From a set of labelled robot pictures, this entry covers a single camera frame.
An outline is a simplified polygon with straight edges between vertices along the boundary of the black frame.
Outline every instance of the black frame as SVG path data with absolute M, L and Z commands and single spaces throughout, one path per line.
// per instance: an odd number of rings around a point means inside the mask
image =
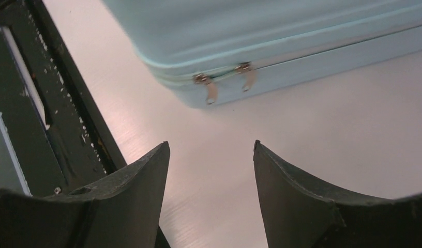
M 30 99 L 20 95 L 24 80 L 0 37 L 0 108 L 32 193 L 67 194 L 125 167 L 43 2 L 0 0 L 0 26 L 11 29 L 51 124 L 46 130 Z M 160 228 L 155 247 L 170 247 Z

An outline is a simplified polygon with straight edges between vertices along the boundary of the metal zipper pull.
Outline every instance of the metal zipper pull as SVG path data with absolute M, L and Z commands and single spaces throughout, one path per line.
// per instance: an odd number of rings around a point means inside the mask
M 206 74 L 198 74 L 194 76 L 195 84 L 203 84 L 208 90 L 208 96 L 206 97 L 206 104 L 211 105 L 217 101 L 217 96 L 219 91 L 217 85 L 214 83 L 214 80 Z
M 257 81 L 257 72 L 252 68 L 251 63 L 242 63 L 235 68 L 238 74 L 246 75 L 246 83 L 243 85 L 243 92 L 250 90 Z

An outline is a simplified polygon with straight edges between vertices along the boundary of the suitcase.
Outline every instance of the suitcase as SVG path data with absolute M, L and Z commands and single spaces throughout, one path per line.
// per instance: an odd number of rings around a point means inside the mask
M 422 50 L 422 0 L 104 0 L 188 106 L 257 95 Z

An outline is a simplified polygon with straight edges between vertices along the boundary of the suitcase zipper track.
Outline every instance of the suitcase zipper track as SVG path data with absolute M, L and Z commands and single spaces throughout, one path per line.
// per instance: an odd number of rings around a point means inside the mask
M 197 74 L 193 76 L 193 81 L 195 84 L 205 85 L 208 91 L 208 96 L 206 97 L 206 104 L 210 105 L 217 101 L 218 97 L 218 88 L 216 85 L 216 80 L 227 78 L 229 76 L 244 74 L 246 76 L 246 82 L 242 87 L 242 91 L 246 92 L 252 88 L 252 86 L 257 81 L 257 73 L 252 68 L 251 63 L 242 63 L 236 66 L 233 70 L 220 75 L 220 76 L 211 76 L 208 74 Z

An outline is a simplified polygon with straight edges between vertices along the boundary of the brushed metal surface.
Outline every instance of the brushed metal surface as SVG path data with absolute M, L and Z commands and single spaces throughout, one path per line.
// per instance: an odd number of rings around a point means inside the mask
M 256 139 L 352 191 L 422 191 L 422 52 L 193 110 L 152 78 L 99 0 L 45 3 L 127 162 L 170 142 L 160 225 L 173 248 L 267 247 Z

